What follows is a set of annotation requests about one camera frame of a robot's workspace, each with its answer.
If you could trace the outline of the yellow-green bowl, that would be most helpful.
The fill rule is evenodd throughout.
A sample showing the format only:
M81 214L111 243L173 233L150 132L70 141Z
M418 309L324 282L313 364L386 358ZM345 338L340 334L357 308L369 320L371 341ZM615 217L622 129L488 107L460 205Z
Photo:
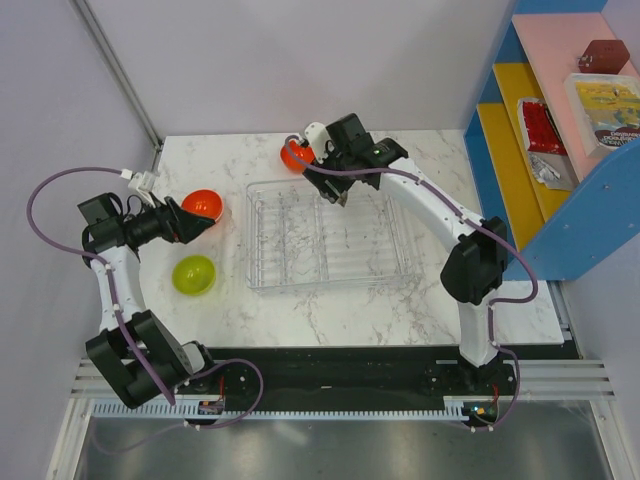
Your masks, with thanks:
M217 272L214 262L203 255L190 255L173 268L171 281L181 294L199 296L208 292L215 284Z

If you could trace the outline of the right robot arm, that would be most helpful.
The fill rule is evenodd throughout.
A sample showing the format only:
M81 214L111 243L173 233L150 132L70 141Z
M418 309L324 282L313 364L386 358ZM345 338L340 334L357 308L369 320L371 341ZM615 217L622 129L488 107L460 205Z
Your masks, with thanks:
M498 353L488 307L506 269L504 222L486 220L456 203L423 174L405 148L391 138L374 140L355 114L328 126L309 124L299 143L313 151L304 176L322 198L345 205L349 189L361 182L407 209L440 241L448 254L440 281L458 304L459 351L467 361L458 368L458 381L469 393L483 392L494 381L489 363Z

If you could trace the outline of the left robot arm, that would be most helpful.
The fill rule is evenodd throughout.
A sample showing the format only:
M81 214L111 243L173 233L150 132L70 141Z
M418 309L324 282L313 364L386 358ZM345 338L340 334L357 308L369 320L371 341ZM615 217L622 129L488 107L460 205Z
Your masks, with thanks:
M219 382L219 369L205 360L196 341L180 343L146 306L140 283L139 249L153 240L187 244L215 219L181 208L174 199L154 199L136 215L120 198L104 193L79 204L87 225L83 255L95 274L102 304L98 334L86 353L119 399L136 409L162 395L175 401L174 390L186 382L208 393Z

